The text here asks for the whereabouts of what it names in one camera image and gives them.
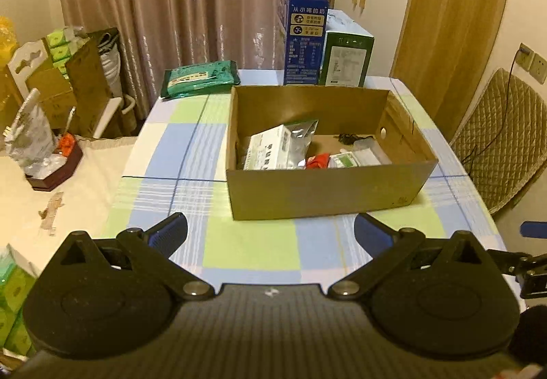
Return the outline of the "wall power socket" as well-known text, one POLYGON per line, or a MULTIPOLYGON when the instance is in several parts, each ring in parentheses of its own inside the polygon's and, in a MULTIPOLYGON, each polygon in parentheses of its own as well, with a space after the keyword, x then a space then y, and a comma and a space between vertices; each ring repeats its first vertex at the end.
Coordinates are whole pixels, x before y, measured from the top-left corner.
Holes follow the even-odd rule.
POLYGON ((517 51, 516 63, 525 70, 538 83, 543 85, 547 76, 546 59, 533 51, 524 43, 521 43, 517 51))

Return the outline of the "green white carton box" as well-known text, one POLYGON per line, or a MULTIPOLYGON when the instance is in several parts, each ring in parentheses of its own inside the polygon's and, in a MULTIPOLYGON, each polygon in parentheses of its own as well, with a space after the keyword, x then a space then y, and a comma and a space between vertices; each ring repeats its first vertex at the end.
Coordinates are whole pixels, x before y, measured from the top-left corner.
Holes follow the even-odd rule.
POLYGON ((374 36, 342 10, 329 9, 318 85, 363 87, 374 36))

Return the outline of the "silver foil pouch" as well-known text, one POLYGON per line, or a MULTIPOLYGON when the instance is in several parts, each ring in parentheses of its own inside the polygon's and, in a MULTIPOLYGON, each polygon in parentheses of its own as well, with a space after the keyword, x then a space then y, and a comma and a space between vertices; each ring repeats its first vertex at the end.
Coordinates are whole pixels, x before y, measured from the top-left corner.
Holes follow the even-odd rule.
POLYGON ((286 123, 285 127, 289 131, 288 144, 288 169, 304 169, 306 154, 312 138, 316 132, 318 120, 296 121, 286 123))

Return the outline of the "clear plastic container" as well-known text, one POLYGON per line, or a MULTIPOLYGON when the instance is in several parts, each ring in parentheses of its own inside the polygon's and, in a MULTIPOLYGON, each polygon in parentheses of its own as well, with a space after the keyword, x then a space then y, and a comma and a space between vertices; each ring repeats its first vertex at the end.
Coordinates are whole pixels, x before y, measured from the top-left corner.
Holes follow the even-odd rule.
POLYGON ((356 140, 352 145, 352 154, 361 166, 389 165, 391 159, 373 136, 356 140))

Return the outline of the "brown cardboard carton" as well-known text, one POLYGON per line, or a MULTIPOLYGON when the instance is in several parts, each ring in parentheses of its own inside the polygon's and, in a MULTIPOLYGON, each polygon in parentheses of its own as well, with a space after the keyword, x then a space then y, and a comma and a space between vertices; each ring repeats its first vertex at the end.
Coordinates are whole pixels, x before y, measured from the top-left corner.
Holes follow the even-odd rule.
POLYGON ((64 129, 69 112, 76 108, 69 130, 92 137, 112 92, 105 78, 95 38, 90 39, 66 63, 68 77, 48 65, 27 80, 29 89, 40 91, 41 107, 53 129, 64 129))

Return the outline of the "green wet wipes pack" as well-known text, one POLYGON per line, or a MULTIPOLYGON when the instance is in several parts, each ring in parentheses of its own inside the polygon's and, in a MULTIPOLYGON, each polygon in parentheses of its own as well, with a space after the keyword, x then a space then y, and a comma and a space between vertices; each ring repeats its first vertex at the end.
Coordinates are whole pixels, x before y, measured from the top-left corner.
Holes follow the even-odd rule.
POLYGON ((240 83, 233 60, 190 64, 165 71, 160 96, 171 99, 225 93, 240 83))

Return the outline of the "white long medicine box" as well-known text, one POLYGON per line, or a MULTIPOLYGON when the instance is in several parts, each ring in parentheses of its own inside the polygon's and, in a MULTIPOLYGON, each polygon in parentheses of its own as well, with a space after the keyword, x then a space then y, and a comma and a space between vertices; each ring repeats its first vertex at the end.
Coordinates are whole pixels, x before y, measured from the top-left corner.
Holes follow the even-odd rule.
POLYGON ((251 137, 243 169, 285 170, 288 168, 288 152, 291 133, 284 125, 271 128, 251 137))

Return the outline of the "green white medicine box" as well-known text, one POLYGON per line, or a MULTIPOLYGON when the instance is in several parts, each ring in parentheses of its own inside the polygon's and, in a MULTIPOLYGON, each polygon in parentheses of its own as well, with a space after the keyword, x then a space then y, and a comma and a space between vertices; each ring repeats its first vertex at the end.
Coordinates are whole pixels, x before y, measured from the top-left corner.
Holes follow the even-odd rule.
POLYGON ((361 167, 359 160, 352 152, 341 152, 339 154, 331 154, 329 156, 328 168, 342 169, 361 167))

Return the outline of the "dark wooden tray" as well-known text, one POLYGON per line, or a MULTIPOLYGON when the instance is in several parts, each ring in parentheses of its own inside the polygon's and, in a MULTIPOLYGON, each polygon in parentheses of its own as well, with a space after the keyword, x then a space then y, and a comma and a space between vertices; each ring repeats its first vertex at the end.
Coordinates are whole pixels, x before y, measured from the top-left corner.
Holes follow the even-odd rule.
POLYGON ((26 175, 26 181, 35 191, 51 192, 73 176, 82 155, 82 149, 76 138, 72 135, 63 136, 53 154, 60 164, 56 162, 50 164, 49 169, 45 170, 45 176, 26 175))

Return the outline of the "white plastic bag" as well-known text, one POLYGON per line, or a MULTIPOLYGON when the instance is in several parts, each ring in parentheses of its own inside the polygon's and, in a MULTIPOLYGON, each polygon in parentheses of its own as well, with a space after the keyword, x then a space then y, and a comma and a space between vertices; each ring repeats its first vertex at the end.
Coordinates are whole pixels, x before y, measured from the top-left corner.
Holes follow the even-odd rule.
POLYGON ((32 89, 11 126, 5 128, 5 150, 26 174, 34 175, 56 149, 56 139, 40 105, 41 92, 32 89))

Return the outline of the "red candy packet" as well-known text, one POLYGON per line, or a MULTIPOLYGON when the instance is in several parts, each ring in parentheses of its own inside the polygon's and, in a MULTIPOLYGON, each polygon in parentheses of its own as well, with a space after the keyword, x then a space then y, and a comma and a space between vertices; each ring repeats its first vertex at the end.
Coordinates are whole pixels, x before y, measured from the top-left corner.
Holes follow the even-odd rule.
POLYGON ((329 165, 330 154, 322 153, 307 158, 307 169, 326 169, 329 165))

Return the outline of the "green tissue packs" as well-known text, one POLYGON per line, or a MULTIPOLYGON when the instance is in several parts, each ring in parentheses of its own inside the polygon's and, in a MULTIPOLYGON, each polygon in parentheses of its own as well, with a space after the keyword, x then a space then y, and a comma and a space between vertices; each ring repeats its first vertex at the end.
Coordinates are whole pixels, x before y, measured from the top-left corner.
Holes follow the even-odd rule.
POLYGON ((30 356, 34 347, 22 318, 25 299, 35 278, 15 263, 7 248, 1 250, 0 324, 1 349, 30 356))

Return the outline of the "quilted beige chair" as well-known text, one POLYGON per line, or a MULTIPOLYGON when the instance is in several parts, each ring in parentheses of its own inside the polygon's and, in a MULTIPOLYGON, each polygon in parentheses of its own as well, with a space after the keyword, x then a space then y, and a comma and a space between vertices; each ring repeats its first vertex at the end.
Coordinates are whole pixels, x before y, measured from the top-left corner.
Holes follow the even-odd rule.
POLYGON ((546 169, 546 101, 500 68, 451 146, 494 215, 546 169))

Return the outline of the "brown cardboard box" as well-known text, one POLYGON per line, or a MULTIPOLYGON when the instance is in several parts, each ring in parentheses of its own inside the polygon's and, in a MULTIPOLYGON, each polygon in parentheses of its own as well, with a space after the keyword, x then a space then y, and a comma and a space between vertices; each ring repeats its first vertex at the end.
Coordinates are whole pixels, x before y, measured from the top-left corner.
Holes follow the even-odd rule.
POLYGON ((231 91, 226 178, 233 218, 292 219, 407 206, 438 160, 389 90, 320 85, 239 85, 231 91), (245 170, 253 135, 315 120, 307 156, 335 154, 339 135, 371 136, 389 162, 354 168, 245 170))

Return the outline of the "checkered tablecloth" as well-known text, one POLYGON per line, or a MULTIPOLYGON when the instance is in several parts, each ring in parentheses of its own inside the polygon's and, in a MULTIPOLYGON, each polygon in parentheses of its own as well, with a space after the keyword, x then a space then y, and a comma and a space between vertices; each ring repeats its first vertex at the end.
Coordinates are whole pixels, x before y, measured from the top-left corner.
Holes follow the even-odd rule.
MULTIPOLYGON (((410 226, 431 238, 457 230, 484 247, 503 239, 449 143, 403 82, 369 76, 370 89, 388 89, 421 129, 438 165, 414 202, 376 214, 392 227, 410 226)), ((150 228, 173 212, 187 218, 188 236, 172 260, 213 286, 318 284, 330 286, 368 262, 350 215, 295 221, 233 219, 225 177, 227 95, 159 100, 148 115, 123 171, 105 236, 150 228)))

